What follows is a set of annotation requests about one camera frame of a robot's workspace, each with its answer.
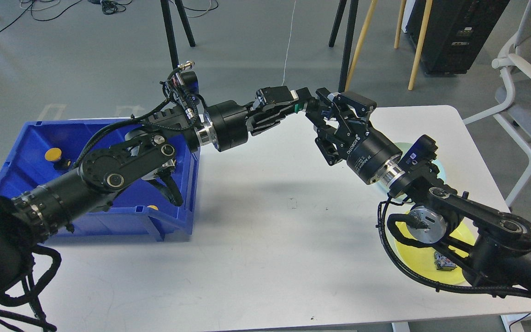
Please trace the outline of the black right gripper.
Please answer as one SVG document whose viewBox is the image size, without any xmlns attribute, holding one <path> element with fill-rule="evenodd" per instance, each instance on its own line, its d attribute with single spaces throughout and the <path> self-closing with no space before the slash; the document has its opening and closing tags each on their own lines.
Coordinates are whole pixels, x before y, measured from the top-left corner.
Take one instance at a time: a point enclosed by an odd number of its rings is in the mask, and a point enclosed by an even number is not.
<svg viewBox="0 0 531 332">
<path fill-rule="evenodd" d="M 369 123 L 378 104 L 355 92 L 332 94 L 327 88 L 319 88 L 315 95 L 306 99 L 304 111 L 313 124 L 315 143 L 326 163 L 333 166 L 345 160 L 366 184 L 379 181 L 381 172 L 397 163 L 402 151 Z M 341 120 L 337 128 L 327 124 L 331 118 L 345 119 L 343 114 L 351 109 L 358 119 Z"/>
</svg>

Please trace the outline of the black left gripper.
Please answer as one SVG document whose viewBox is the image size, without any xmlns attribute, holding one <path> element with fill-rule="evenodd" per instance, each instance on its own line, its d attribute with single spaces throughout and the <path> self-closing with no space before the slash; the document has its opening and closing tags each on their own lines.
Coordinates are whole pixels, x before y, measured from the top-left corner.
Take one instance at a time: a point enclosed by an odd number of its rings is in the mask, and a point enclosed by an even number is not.
<svg viewBox="0 0 531 332">
<path fill-rule="evenodd" d="M 219 152 L 240 146 L 248 141 L 248 135 L 259 135 L 293 115 L 294 105 L 301 102 L 307 103 L 306 115 L 314 112 L 314 97 L 308 88 L 289 90 L 287 86 L 276 86 L 257 90 L 251 105 L 229 100 L 208 107 L 205 115 L 215 133 L 213 144 Z"/>
</svg>

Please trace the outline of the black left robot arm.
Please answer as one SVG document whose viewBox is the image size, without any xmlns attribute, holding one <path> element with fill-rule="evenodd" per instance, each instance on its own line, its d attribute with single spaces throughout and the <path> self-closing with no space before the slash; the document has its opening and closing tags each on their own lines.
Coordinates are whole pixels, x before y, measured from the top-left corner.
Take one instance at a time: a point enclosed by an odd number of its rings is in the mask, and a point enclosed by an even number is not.
<svg viewBox="0 0 531 332">
<path fill-rule="evenodd" d="M 278 125 L 286 116 L 312 111 L 316 99 L 308 88 L 262 88 L 255 101 L 228 101 L 205 107 L 191 69 L 193 61 L 176 65 L 161 82 L 165 100 L 146 115 L 103 127 L 86 143 L 71 170 L 30 191 L 0 195 L 0 325 L 18 332 L 6 319 L 54 332 L 38 299 L 55 277 L 59 252 L 43 246 L 61 228 L 73 231 L 78 217 L 107 211 L 128 187 L 143 179 L 174 206 L 183 195 L 172 177 L 177 148 L 169 139 L 182 135 L 188 149 L 212 143 L 219 151 L 242 145 Z"/>
</svg>

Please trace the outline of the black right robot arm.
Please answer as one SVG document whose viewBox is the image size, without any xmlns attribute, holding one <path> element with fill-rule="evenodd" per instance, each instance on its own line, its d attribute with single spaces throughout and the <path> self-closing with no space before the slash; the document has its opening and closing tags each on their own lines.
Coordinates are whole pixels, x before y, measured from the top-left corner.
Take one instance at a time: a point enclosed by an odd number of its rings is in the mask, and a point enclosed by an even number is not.
<svg viewBox="0 0 531 332">
<path fill-rule="evenodd" d="M 376 227 L 401 273 L 436 291 L 531 299 L 531 222 L 472 201 L 468 192 L 447 185 L 434 162 L 436 141 L 428 135 L 403 153 L 374 128 L 374 101 L 325 88 L 314 97 L 306 89 L 298 95 L 327 163 L 344 160 L 364 183 L 385 187 Z M 396 254 L 390 237 L 403 246 L 437 251 L 461 269 L 467 285 L 448 285 L 417 273 Z"/>
</svg>

